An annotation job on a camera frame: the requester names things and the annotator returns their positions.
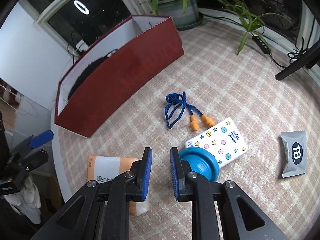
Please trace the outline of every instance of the blue round object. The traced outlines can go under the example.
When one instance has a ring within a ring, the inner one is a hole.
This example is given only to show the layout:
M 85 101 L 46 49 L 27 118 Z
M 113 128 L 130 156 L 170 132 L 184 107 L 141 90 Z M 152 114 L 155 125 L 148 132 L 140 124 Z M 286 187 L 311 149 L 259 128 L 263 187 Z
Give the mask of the blue round object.
M 180 153 L 180 159 L 188 161 L 191 170 L 205 176 L 209 181 L 216 181 L 219 176 L 219 164 L 216 158 L 200 147 L 189 147 Z

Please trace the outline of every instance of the metal screw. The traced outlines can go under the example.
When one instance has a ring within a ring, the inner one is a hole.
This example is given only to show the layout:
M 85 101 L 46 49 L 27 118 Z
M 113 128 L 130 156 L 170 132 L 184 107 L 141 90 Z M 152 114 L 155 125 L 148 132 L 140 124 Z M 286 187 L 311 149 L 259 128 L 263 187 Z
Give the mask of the metal screw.
M 227 180 L 224 184 L 226 184 L 228 188 L 234 188 L 236 186 L 232 180 Z
M 132 178 L 132 177 L 134 176 L 134 172 L 133 172 L 133 171 L 126 171 L 126 172 L 124 173 L 124 176 L 125 176 L 126 178 Z
M 87 187 L 95 187 L 97 185 L 97 182 L 95 180 L 89 180 L 87 182 Z
M 188 177 L 190 179 L 195 179 L 198 176 L 198 173 L 196 173 L 195 171 L 189 171 L 188 172 Z

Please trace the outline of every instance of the green flower pot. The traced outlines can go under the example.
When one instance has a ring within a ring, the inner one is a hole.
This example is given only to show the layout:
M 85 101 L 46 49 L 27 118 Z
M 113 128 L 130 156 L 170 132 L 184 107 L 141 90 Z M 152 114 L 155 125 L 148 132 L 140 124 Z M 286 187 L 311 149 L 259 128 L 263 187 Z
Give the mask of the green flower pot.
M 196 0 L 187 0 L 187 9 L 182 13 L 182 0 L 160 0 L 159 15 L 171 16 L 179 31 L 188 30 L 201 24 Z

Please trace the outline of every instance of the red box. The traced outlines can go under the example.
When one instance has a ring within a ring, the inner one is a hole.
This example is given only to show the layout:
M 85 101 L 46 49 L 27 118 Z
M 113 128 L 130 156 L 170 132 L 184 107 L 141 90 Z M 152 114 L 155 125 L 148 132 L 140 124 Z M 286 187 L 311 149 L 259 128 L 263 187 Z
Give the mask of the red box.
M 118 50 L 68 101 L 82 71 L 114 49 Z M 129 17 L 97 40 L 61 79 L 55 124 L 90 137 L 138 89 L 182 55 L 181 39 L 171 18 Z

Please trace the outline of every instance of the plaid tablecloth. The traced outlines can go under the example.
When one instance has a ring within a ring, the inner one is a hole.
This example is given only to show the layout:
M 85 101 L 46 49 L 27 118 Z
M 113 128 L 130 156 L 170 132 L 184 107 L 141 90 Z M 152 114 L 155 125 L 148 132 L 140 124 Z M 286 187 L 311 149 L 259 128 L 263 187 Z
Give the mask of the plaid tablecloth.
M 86 182 L 89 154 L 141 158 L 144 147 L 152 148 L 150 211 L 131 217 L 132 240 L 191 239 L 191 204 L 174 200 L 169 150 L 182 149 L 197 132 L 188 127 L 188 114 L 167 129 L 165 96 L 173 92 L 185 91 L 187 100 L 216 122 L 231 116 L 245 138 L 249 151 L 222 168 L 218 182 L 234 180 L 290 240 L 301 239 L 318 215 L 319 87 L 304 70 L 276 81 L 279 69 L 250 39 L 237 56 L 241 34 L 217 22 L 181 32 L 185 55 L 136 92 L 90 139 L 59 128 L 72 193 Z M 273 54 L 288 63 L 285 54 Z M 200 127 L 198 133 L 206 130 Z M 279 179 L 285 162 L 279 136 L 295 130 L 306 131 L 308 171 Z

